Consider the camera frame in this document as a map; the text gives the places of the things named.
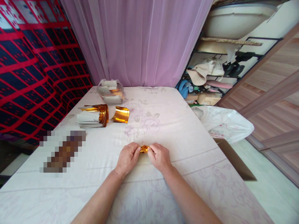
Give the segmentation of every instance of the floor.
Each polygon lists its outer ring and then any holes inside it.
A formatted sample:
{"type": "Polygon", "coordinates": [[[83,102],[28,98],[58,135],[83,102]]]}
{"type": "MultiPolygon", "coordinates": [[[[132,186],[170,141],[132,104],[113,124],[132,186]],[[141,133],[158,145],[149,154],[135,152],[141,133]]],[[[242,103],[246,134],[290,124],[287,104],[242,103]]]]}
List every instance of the floor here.
{"type": "Polygon", "coordinates": [[[246,184],[274,223],[299,223],[299,188],[247,140],[232,145],[258,181],[246,184]]]}

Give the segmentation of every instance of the mattress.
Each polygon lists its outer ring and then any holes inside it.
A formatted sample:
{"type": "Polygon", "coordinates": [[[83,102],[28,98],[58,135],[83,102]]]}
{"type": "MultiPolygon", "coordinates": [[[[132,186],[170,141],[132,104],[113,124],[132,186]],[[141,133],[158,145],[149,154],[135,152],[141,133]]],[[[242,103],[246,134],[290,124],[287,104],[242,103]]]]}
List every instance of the mattress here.
{"type": "MultiPolygon", "coordinates": [[[[86,142],[65,173],[40,169],[76,124],[78,107],[102,104],[96,87],[78,102],[0,190],[1,223],[69,223],[116,166],[124,145],[158,142],[172,164],[224,223],[271,223],[226,156],[179,92],[170,87],[128,87],[120,106],[127,124],[86,129],[86,142]]],[[[109,106],[109,117],[115,106],[109,106]]],[[[121,185],[107,223],[183,223],[182,213],[147,154],[121,185]]]]}

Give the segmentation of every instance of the wooden door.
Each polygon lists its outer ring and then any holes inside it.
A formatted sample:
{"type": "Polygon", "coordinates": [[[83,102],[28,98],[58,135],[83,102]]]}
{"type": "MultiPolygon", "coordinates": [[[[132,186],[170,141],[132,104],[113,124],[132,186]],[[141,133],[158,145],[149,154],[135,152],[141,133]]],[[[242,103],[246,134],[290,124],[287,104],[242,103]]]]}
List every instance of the wooden door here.
{"type": "Polygon", "coordinates": [[[248,119],[247,140],[299,187],[299,24],[217,106],[248,119]]]}

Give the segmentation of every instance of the hand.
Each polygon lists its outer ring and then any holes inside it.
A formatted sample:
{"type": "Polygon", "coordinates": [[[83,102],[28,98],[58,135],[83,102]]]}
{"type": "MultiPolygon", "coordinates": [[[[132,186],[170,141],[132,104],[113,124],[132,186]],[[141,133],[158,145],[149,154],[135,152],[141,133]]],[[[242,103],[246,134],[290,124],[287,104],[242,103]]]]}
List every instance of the hand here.
{"type": "Polygon", "coordinates": [[[122,178],[132,171],[134,166],[137,164],[141,147],[139,144],[132,142],[126,145],[118,158],[117,165],[114,171],[122,178]]]}
{"type": "Polygon", "coordinates": [[[147,154],[149,159],[163,175],[173,166],[171,165],[169,150],[158,143],[151,144],[147,154]]]}

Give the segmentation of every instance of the forearm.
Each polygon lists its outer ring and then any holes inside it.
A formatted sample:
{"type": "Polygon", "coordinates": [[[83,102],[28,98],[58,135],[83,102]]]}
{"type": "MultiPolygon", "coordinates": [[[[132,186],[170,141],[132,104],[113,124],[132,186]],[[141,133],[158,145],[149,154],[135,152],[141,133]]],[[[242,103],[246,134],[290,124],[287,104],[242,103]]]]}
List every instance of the forearm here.
{"type": "Polygon", "coordinates": [[[171,166],[162,174],[187,223],[221,223],[175,167],[171,166]]]}
{"type": "Polygon", "coordinates": [[[113,170],[83,209],[74,218],[72,224],[105,223],[115,195],[123,179],[124,177],[119,176],[113,170]]]}

